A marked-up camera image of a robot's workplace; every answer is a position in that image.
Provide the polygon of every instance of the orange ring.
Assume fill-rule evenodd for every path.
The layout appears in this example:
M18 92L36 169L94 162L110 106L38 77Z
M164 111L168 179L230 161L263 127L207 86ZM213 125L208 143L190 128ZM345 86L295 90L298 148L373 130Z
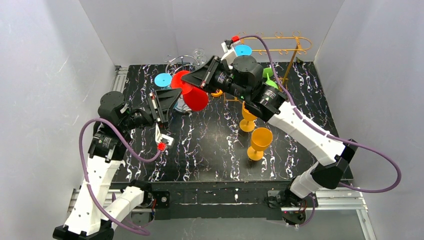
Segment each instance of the orange ring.
M224 94L223 91L221 89L219 89L218 92L211 93L210 95L214 98L217 98L217 97L221 96L222 94Z

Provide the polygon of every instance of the table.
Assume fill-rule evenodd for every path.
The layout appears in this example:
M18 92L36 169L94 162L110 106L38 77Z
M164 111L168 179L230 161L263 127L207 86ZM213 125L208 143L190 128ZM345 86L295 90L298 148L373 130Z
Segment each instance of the table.
M283 76L287 65L287 62L275 64L279 77ZM133 107L146 103L148 93L160 89L155 86L154 79L163 72L164 64L129 67L123 94ZM313 62L294 63L288 78L288 90L298 108L338 136ZM208 106L200 112L181 114L172 111L169 134L175 139L173 148L167 149L152 163L140 163L127 152L125 164L113 181L289 181L317 161L292 137L260 119L256 121L257 127L270 129L273 142L265 151L264 159L250 161L247 149L252 133L239 128L243 119L241 109L242 104L238 101L224 103L223 96L210 96ZM154 136L154 127L136 129L131 133L133 141L130 145L142 157L151 158L157 151ZM350 168L343 179L353 179Z

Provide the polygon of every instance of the white wall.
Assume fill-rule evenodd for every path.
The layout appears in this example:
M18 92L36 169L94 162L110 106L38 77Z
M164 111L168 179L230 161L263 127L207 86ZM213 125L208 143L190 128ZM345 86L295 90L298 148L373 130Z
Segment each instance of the white wall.
M1 239L52 239L115 68L77 0L2 1L0 56Z
M400 185L366 194L378 239L423 239L424 2L346 0L315 64L338 132L392 156ZM364 150L352 161L356 185L395 181L385 160Z
M208 57L222 56L221 43L243 31L271 37L301 31L313 43L301 59L313 61L343 1L80 0L113 63L121 66L162 64L167 55L191 55L196 48ZM294 40L268 43L274 49L296 47ZM263 49L258 41L249 45ZM266 55L254 56L268 61ZM290 58L274 53L275 61Z

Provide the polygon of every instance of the gold rack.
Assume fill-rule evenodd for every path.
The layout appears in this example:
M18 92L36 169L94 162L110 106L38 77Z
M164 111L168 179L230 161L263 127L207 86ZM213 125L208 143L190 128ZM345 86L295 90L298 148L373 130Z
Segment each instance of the gold rack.
M238 33L238 35L241 35L241 34L247 35L244 31ZM302 34L301 34L300 31L294 31L291 34L291 36L284 36L282 32L278 32L278 31L276 31L274 36L271 36L271 37L268 37L268 36L263 37L264 34L262 32L256 32L256 35L260 35L260 37L264 40L295 40L296 47L294 49L270 49L269 50L270 52L278 52L280 55L283 55L283 54L287 55L287 54L289 54L289 52L293 52L293 55L291 56L290 62L288 63L287 70L284 73L284 77L279 77L279 80L281 81L281 83L283 85L285 85L285 87L287 88L287 82L289 81L289 79L288 79L289 71L292 68L293 61L295 60L296 54L299 54L299 55L305 54L306 55L307 50L312 48L312 42L309 39L302 37L301 36ZM245 44L245 40L252 40L252 39L257 40L255 37L246 37L246 38L241 39L240 42L241 42L241 44ZM301 39L308 41L310 43L309 47L304 48L301 44ZM267 51L265 49L252 49L252 52L257 52L260 55L267 54ZM224 104L225 104L225 102L232 102L232 101L242 102L239 99L237 99L237 97L234 97L233 99L231 99L231 98L228 99L228 98L226 98L226 95L224 93Z

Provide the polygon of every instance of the yellow goblet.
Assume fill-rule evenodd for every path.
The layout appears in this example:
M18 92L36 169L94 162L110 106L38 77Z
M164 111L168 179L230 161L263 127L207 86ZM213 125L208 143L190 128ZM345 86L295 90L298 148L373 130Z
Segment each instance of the yellow goblet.
M264 150L273 141L273 133L265 127L253 131L250 140L251 146L247 149L247 156L253 161L259 161L264 157Z
M245 108L245 102L243 102L243 105L241 107L241 114L243 115L243 120L240 122L240 129L243 132L251 132L253 129L255 129L256 124L255 120L257 117L253 114L251 114L246 108Z

